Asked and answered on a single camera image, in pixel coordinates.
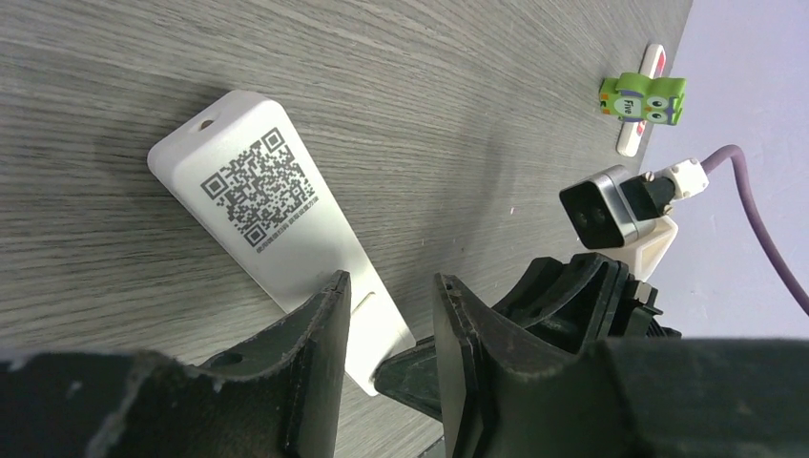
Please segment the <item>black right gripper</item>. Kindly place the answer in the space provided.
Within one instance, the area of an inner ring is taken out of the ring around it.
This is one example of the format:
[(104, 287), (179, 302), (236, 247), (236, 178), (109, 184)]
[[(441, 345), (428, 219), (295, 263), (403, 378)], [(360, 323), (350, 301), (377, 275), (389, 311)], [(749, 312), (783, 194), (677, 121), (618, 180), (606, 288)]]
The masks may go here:
[(624, 262), (597, 253), (563, 263), (536, 258), (492, 309), (530, 334), (571, 354), (606, 338), (673, 338), (661, 325), (658, 290), (637, 279)]

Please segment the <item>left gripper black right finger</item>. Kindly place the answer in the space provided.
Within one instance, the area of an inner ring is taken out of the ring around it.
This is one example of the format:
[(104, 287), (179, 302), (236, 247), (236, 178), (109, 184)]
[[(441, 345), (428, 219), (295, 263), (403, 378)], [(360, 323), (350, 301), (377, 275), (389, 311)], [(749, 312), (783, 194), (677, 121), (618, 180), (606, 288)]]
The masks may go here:
[(451, 275), (433, 326), (449, 457), (804, 457), (808, 343), (531, 335)]

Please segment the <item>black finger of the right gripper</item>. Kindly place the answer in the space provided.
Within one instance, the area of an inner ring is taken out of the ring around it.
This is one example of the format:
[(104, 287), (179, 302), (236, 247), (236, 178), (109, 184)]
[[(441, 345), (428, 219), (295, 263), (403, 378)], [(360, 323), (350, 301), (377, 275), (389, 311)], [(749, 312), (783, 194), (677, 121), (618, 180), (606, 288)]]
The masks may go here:
[(441, 394), (434, 337), (383, 361), (374, 373), (376, 390), (442, 422)]

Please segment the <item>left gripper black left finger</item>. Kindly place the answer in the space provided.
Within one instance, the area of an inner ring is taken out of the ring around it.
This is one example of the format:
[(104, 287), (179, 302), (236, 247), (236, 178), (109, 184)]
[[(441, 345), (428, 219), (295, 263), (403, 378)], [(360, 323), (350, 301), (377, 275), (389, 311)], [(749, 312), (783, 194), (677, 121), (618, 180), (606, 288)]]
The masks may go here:
[(351, 280), (190, 365), (154, 351), (1, 352), (5, 457), (330, 457)]

